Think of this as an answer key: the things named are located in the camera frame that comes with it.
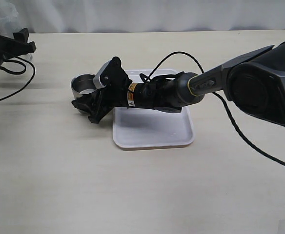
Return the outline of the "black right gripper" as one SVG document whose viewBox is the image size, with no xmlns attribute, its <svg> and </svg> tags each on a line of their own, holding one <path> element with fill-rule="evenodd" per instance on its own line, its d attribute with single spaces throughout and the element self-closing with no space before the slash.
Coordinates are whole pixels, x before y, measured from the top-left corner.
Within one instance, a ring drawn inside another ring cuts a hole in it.
<svg viewBox="0 0 285 234">
<path fill-rule="evenodd" d="M 71 101 L 74 108 L 89 114 L 91 123 L 99 123 L 114 107 L 127 107 L 127 92 L 132 80 L 122 68 L 119 57 L 113 57 L 103 75 L 109 79 L 105 88 L 96 89 L 92 97 Z"/>
</svg>

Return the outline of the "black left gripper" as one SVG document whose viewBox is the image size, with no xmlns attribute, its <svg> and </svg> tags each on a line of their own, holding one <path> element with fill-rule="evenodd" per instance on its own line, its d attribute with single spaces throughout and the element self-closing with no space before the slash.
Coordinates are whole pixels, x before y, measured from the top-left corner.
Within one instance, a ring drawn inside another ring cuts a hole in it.
<svg viewBox="0 0 285 234">
<path fill-rule="evenodd" d="M 0 65 L 7 59 L 27 55 L 36 51 L 35 43 L 28 42 L 28 28 L 13 32 L 13 38 L 0 35 Z"/>
</svg>

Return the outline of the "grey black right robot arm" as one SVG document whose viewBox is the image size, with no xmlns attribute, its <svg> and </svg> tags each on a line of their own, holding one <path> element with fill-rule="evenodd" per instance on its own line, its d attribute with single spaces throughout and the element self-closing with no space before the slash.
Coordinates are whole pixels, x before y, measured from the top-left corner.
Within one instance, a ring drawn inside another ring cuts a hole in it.
<svg viewBox="0 0 285 234">
<path fill-rule="evenodd" d="M 242 112 L 285 127 L 285 42 L 240 55 L 200 75 L 140 74 L 140 79 L 133 82 L 120 58 L 113 57 L 94 76 L 94 91 L 75 98 L 72 105 L 98 123 L 115 107 L 179 113 L 206 94 L 223 91 Z"/>
</svg>

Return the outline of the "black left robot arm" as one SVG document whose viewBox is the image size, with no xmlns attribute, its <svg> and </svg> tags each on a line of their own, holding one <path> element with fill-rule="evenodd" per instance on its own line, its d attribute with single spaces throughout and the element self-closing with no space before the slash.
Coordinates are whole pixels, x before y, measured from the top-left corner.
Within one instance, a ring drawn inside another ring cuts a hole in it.
<svg viewBox="0 0 285 234">
<path fill-rule="evenodd" d="M 13 33 L 13 37 L 0 35 L 0 70 L 6 68 L 1 65 L 4 62 L 10 62 L 12 58 L 27 55 L 36 51 L 35 43 L 29 42 L 29 31 L 23 28 Z"/>
</svg>

